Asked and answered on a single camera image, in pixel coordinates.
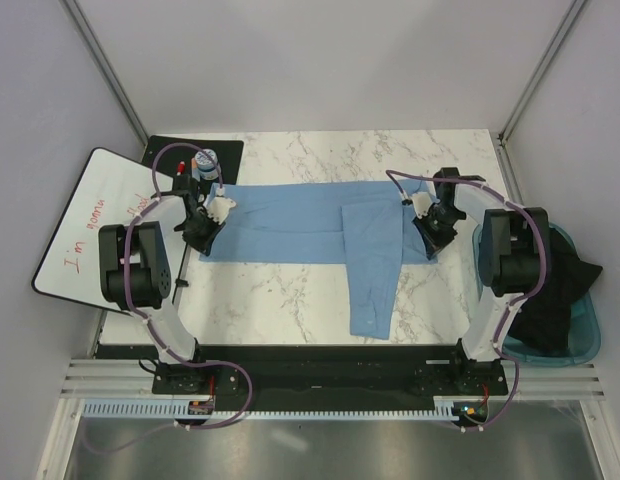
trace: small bottle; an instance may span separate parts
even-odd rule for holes
[[[212,157],[214,162],[212,162],[203,152]],[[215,163],[218,162],[217,154],[214,150],[210,150],[209,148],[204,149],[203,152],[197,152],[194,156],[194,161],[197,164],[197,170],[199,170],[201,178],[204,180],[216,180],[219,177],[219,173],[215,167]]]

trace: blue plastic bin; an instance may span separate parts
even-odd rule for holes
[[[570,236],[560,227],[550,224],[572,245],[574,243]],[[474,247],[474,263],[477,274],[477,287],[479,294],[483,285],[479,279],[479,240],[481,239],[481,226],[478,226],[472,235]],[[572,304],[571,325],[568,334],[568,349],[570,356],[567,357],[546,357],[534,349],[524,345],[519,340],[506,335],[503,342],[503,352],[511,357],[515,357],[522,362],[531,363],[542,367],[568,367],[579,365],[591,361],[601,347],[601,332],[597,315],[594,313],[594,306],[590,294],[586,293],[580,300]]]

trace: white wall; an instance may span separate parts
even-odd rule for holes
[[[0,479],[32,478],[94,309],[42,297],[35,267],[90,150],[140,145],[57,0],[0,2]]]
[[[620,0],[590,2],[508,150],[526,200],[605,268],[596,365],[620,432]]]
[[[78,0],[152,133],[500,130],[570,0]]]

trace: marble surface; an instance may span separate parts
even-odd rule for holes
[[[479,174],[505,194],[486,130],[287,132],[184,135],[245,142],[239,184],[386,180],[392,168],[432,175],[443,166]],[[436,265],[404,265],[390,339],[349,334],[344,265],[210,264],[191,255],[179,315],[207,344],[454,343],[478,302],[471,234],[457,223],[455,241]],[[130,317],[108,314],[103,344],[150,343]]]

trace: black cloth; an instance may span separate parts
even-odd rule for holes
[[[508,334],[546,356],[568,353],[570,305],[583,297],[603,267],[584,262],[568,241],[550,229],[551,270],[541,291],[525,302]]]

